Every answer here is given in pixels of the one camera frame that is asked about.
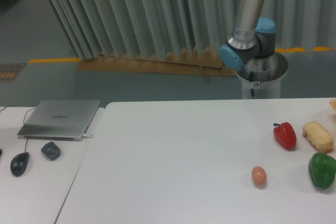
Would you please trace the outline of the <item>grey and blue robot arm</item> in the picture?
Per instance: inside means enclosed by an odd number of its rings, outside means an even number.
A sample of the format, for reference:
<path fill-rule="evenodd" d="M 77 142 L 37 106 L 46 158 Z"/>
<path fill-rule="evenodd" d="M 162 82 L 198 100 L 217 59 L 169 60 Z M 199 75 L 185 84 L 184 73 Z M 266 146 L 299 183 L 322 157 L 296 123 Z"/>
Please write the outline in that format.
<path fill-rule="evenodd" d="M 230 68 L 242 68 L 248 61 L 261 53 L 257 23 L 264 0 L 240 0 L 232 32 L 227 43 L 219 50 L 223 63 Z"/>

